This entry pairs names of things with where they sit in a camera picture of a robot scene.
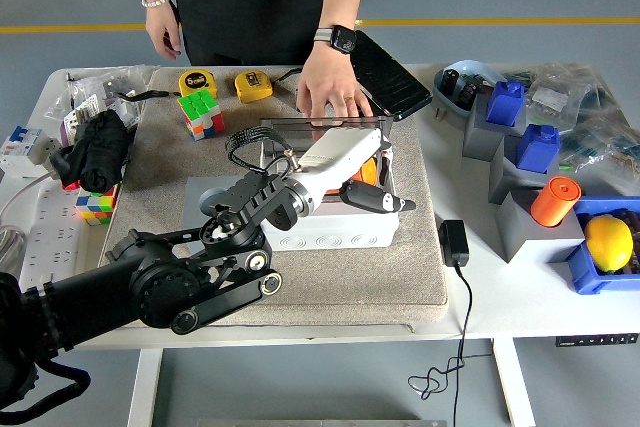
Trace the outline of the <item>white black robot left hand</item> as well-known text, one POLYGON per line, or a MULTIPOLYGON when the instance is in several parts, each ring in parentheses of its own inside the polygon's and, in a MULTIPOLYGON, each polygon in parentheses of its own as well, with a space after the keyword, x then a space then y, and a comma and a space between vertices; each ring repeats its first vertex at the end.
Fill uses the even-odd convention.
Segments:
POLYGON ((335 127, 325 132, 300 157, 299 167, 286 180, 298 215, 306 217, 317 210, 329 190, 338 190, 344 203, 368 212, 414 210, 413 201, 352 179, 382 144, 382 133, 377 128, 335 127))

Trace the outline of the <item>person's left hand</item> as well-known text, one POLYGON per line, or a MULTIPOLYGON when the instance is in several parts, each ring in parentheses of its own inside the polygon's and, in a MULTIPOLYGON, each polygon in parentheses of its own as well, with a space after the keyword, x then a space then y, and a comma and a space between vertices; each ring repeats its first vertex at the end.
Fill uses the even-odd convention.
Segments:
POLYGON ((372 116, 350 62, 326 42, 315 42, 298 83, 297 109, 306 117, 321 118, 330 106, 336 117, 372 116))

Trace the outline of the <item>person's right hand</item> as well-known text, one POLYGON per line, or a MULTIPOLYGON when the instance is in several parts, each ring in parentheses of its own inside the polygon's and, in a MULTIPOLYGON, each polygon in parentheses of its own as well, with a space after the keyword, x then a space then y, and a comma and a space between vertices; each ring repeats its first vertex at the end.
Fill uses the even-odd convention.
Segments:
POLYGON ((146 9, 146 31, 160 56, 176 60, 181 55, 178 21, 174 6, 169 0, 146 9))

